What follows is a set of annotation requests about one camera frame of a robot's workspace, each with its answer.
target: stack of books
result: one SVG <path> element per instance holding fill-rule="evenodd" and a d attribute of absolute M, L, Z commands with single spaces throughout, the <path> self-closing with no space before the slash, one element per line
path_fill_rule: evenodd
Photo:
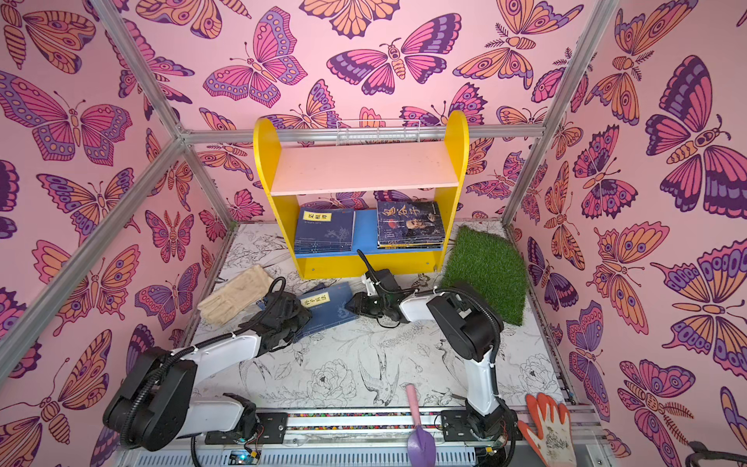
<path fill-rule="evenodd" d="M 333 253 L 353 248 L 353 209 L 301 208 L 294 251 L 298 253 Z"/>
<path fill-rule="evenodd" d="M 379 248 L 441 248 L 446 238 L 434 201 L 386 201 L 376 204 Z"/>

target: floral tablecloth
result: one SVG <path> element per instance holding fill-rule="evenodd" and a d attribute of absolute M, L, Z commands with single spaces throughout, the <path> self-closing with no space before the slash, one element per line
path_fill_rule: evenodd
<path fill-rule="evenodd" d="M 450 243 L 461 223 L 456 223 Z M 472 229 L 503 235 L 499 222 L 468 222 Z M 308 291 L 319 282 L 348 281 L 362 291 L 360 278 L 303 281 L 291 260 L 277 224 L 245 224 L 235 237 L 220 279 L 231 279 L 259 264 L 271 277 L 285 276 L 286 290 Z M 404 288 L 432 287 L 436 273 L 396 276 Z M 258 311 L 252 305 L 225 326 L 204 321 L 193 341 L 235 329 Z M 382 320 L 382 324 L 392 325 Z M 510 324 L 501 334 L 496 361 L 498 388 L 509 405 L 524 405 L 526 394 L 544 392 L 562 400 L 545 343 L 527 301 L 524 325 Z M 465 369 L 433 321 L 416 321 L 385 329 L 375 320 L 358 318 L 302 338 L 290 347 L 244 361 L 201 382 L 195 395 L 234 392 L 267 408 L 406 406 L 405 386 L 415 384 L 422 406 L 463 405 Z"/>

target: blue shelf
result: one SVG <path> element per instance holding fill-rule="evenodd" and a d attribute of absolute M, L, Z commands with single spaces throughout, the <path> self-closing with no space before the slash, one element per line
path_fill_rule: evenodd
<path fill-rule="evenodd" d="M 394 248 L 378 248 L 378 225 L 376 223 L 376 209 L 356 211 L 356 222 L 353 226 L 353 249 L 336 253 L 296 253 L 297 258 L 326 258 L 329 256 L 357 256 L 357 250 L 366 255 L 387 255 L 397 253 L 421 253 L 436 252 L 439 248 L 407 248 L 397 250 Z"/>

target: yellow title label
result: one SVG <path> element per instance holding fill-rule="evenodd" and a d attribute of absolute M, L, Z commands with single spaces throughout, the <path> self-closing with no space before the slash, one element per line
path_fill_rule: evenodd
<path fill-rule="evenodd" d="M 331 212 L 310 212 L 306 211 L 303 213 L 304 220 L 316 220 L 319 222 L 329 222 L 332 220 Z"/>
<path fill-rule="evenodd" d="M 327 302 L 329 302 L 329 292 L 301 299 L 301 305 L 304 305 L 306 308 Z"/>

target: pink trowel handle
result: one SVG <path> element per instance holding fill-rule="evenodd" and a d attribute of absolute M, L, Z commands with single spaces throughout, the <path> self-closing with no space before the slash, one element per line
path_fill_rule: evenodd
<path fill-rule="evenodd" d="M 415 392 L 415 386 L 408 384 L 406 387 L 407 401 L 410 403 L 410 413 L 412 414 L 412 420 L 415 422 L 415 426 L 421 425 L 420 422 L 420 407 L 418 406 L 418 393 Z"/>

